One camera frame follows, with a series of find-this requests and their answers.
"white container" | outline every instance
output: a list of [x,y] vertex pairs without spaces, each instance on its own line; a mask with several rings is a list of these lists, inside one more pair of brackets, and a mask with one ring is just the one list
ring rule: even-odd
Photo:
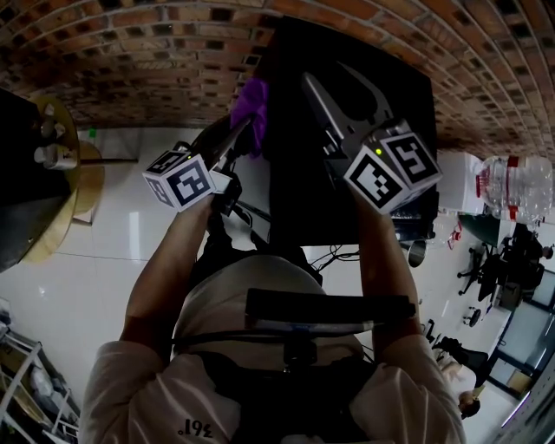
[[484,200],[476,192],[476,171],[482,161],[469,153],[438,152],[437,161],[443,177],[437,184],[440,208],[449,211],[482,214]]
[[64,145],[53,143],[35,150],[35,162],[49,170],[70,170],[77,167],[75,152]]

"white cube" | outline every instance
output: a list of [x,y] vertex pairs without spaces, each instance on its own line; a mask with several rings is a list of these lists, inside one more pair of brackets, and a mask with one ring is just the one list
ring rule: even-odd
[[435,159],[415,133],[364,144],[343,176],[379,213],[387,214],[441,179]]
[[143,176],[156,199],[182,212],[208,194],[214,193],[216,186],[200,154],[191,159],[188,159],[190,156],[187,155],[180,160],[173,154],[181,153],[164,153],[147,168]]

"brick wall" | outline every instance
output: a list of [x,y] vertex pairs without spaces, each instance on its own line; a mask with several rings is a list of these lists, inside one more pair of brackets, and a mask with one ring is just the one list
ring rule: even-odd
[[56,94],[82,126],[204,126],[229,111],[282,15],[428,75],[440,147],[555,162],[542,0],[0,0],[0,88]]

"black backpack strap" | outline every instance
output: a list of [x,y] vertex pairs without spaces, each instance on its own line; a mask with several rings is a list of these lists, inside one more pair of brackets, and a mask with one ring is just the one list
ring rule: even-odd
[[216,392],[241,405],[232,443],[276,443],[290,434],[317,435],[326,442],[367,441],[349,405],[373,375],[375,365],[351,356],[305,372],[244,369],[227,356],[197,353]]

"plastic bottle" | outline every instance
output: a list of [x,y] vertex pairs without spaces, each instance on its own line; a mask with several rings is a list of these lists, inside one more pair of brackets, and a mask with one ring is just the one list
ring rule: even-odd
[[51,396],[54,392],[52,381],[44,369],[34,367],[31,370],[31,386],[42,396]]
[[548,159],[490,157],[484,161],[477,180],[478,194],[498,219],[531,224],[551,210],[553,171]]

